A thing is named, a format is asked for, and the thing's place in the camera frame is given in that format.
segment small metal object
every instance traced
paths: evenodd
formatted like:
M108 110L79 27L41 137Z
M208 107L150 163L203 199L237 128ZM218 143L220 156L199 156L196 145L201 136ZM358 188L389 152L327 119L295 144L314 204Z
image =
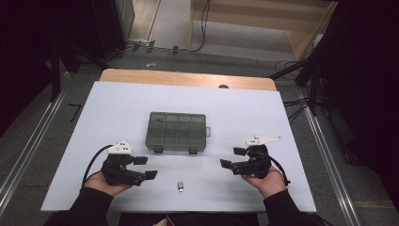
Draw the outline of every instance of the small metal object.
M177 184L177 188L179 189L180 192L183 192L183 182L179 182Z

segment white tabletop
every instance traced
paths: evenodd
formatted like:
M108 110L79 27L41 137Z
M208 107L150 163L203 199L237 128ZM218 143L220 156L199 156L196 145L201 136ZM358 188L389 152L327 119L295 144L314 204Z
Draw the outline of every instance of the white tabletop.
M211 137L204 153L154 154L145 146L152 111L206 115ZM263 197L253 186L220 167L220 158L247 161L234 155L254 135L282 137L267 145L284 167L289 192L299 210L315 205L291 127L277 91L214 89L182 86L96 82L44 200L42 211L71 208L79 194L89 161L108 144L128 139L134 155L148 156L147 165L129 170L158 170L156 178L121 193L110 210L121 212L264 212ZM102 153L91 167L101 168ZM178 182L184 183L179 192Z

